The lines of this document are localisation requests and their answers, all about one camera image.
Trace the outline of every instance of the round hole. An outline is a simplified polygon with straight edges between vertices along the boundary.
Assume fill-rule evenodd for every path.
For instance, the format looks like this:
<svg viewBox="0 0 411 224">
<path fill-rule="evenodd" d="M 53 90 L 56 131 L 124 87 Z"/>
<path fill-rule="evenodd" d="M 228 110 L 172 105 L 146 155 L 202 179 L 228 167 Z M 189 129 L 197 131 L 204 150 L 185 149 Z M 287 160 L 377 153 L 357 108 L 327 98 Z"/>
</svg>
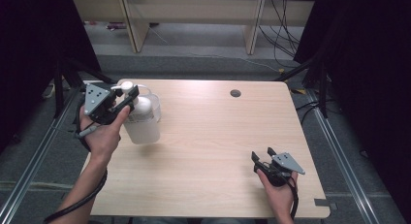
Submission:
<svg viewBox="0 0 411 224">
<path fill-rule="evenodd" d="M 233 97 L 239 97 L 239 96 L 241 95 L 241 92 L 240 92 L 239 90 L 237 90 L 237 89 L 234 89 L 234 90 L 232 90 L 232 91 L 230 92 L 230 94 L 231 94 Z"/>
</svg>

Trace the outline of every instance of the wooden table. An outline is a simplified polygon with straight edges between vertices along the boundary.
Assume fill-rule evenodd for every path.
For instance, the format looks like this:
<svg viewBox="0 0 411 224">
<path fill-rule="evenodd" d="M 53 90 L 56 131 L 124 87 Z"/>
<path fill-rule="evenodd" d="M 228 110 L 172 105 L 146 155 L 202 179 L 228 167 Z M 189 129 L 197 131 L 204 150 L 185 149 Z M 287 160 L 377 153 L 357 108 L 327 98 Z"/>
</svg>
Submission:
<svg viewBox="0 0 411 224">
<path fill-rule="evenodd" d="M 324 218 L 317 171 L 287 85 L 273 81 L 131 80 L 160 97 L 161 139 L 132 144 L 125 129 L 92 215 L 273 217 L 251 151 L 289 152 L 300 175 L 296 217 Z M 231 95 L 239 90 L 237 98 Z"/>
</svg>

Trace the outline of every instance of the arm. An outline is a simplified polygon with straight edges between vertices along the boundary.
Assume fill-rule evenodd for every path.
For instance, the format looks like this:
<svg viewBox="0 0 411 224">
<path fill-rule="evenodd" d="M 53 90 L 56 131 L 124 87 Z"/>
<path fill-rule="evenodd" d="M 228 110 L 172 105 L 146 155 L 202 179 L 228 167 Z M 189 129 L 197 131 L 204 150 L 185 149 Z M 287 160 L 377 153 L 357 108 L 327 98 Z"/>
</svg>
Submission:
<svg viewBox="0 0 411 224">
<path fill-rule="evenodd" d="M 84 107 L 81 107 L 79 115 L 81 129 L 92 122 L 88 116 L 83 114 L 83 109 Z M 85 136 L 85 140 L 91 150 L 90 160 L 58 210 L 80 201 L 94 191 L 100 183 L 111 160 L 111 155 L 117 148 L 120 139 L 120 127 L 127 118 L 129 111 L 130 108 L 126 106 L 111 125 L 102 125 L 93 133 Z M 93 204 L 94 199 L 51 223 L 87 223 Z"/>
<path fill-rule="evenodd" d="M 271 185 L 266 175 L 261 170 L 257 170 L 257 174 L 260 178 L 260 181 L 263 183 L 264 188 L 266 189 L 266 193 L 269 197 L 269 206 L 271 207 L 271 210 L 274 213 L 278 223 L 294 223 L 290 215 L 290 209 L 294 200 L 290 187 L 288 185 L 274 187 Z M 293 172 L 291 177 L 294 179 L 294 182 L 297 183 L 298 174 L 296 172 Z"/>
</svg>

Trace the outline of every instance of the hand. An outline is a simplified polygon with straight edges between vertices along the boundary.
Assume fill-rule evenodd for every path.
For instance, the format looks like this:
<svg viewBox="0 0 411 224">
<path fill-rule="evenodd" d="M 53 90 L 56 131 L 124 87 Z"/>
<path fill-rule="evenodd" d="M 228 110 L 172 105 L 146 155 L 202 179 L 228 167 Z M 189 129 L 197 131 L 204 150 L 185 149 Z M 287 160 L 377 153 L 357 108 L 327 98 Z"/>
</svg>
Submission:
<svg viewBox="0 0 411 224">
<path fill-rule="evenodd" d="M 257 174 L 260 181 L 263 183 L 266 193 L 269 196 L 269 206 L 275 215 L 275 218 L 279 223 L 294 223 L 290 216 L 290 209 L 294 201 L 293 193 L 288 185 L 281 187 L 274 187 L 269 182 L 266 175 L 259 169 Z M 290 179 L 291 185 L 297 186 L 298 173 L 292 172 L 291 177 L 294 179 L 295 184 Z"/>
<path fill-rule="evenodd" d="M 90 161 L 109 163 L 112 153 L 117 149 L 120 141 L 120 127 L 126 120 L 130 112 L 130 107 L 124 107 L 118 114 L 117 118 L 110 125 L 99 125 L 99 127 L 91 134 L 86 135 L 85 141 L 90 146 L 91 157 Z M 80 128 L 84 130 L 93 121 L 84 114 L 84 106 L 79 111 Z"/>
</svg>

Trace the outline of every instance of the plastic bottle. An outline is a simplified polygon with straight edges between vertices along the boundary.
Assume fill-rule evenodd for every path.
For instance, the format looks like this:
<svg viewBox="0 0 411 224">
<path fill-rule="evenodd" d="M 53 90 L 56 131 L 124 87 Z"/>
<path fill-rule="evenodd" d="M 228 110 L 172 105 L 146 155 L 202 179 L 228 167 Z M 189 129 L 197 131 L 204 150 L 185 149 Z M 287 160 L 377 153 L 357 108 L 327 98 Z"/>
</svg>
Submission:
<svg viewBox="0 0 411 224">
<path fill-rule="evenodd" d="M 124 96 L 133 88 L 133 83 L 125 81 L 121 84 Z M 124 122 L 124 127 L 133 144 L 153 144 L 160 139 L 157 120 L 154 117 L 151 101 L 145 97 L 137 97 L 134 100 L 134 110 L 130 112 Z"/>
</svg>

